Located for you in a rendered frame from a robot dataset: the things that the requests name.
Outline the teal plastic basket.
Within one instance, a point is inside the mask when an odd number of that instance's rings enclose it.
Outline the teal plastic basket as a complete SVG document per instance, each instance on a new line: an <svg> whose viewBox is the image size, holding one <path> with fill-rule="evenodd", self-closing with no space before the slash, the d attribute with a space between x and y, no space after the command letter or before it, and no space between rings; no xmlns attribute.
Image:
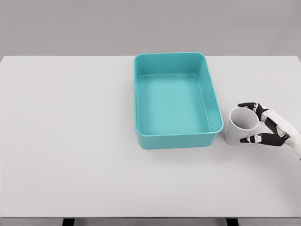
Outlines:
<svg viewBox="0 0 301 226"><path fill-rule="evenodd" d="M134 127L141 148L210 146L223 126L203 54L148 53L134 58Z"/></svg>

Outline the white paper cup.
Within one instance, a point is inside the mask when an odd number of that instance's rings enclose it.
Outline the white paper cup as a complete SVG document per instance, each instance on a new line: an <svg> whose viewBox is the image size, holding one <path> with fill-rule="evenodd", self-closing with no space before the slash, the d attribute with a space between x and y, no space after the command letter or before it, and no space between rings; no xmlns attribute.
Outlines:
<svg viewBox="0 0 301 226"><path fill-rule="evenodd" d="M254 111L243 107L233 108L229 113L224 140L229 145L238 145L240 140L246 138L258 125L259 119Z"/></svg>

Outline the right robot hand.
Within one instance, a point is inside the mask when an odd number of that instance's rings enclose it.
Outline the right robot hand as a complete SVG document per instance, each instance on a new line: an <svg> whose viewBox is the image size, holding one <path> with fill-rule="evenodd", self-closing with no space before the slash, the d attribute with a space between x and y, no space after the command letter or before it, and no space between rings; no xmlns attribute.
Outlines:
<svg viewBox="0 0 301 226"><path fill-rule="evenodd" d="M240 139L240 143L261 144L269 146L288 145L293 153L301 160L301 133L287 120L259 103L245 102L238 104L239 107L253 111L260 122L271 133L259 133Z"/></svg>

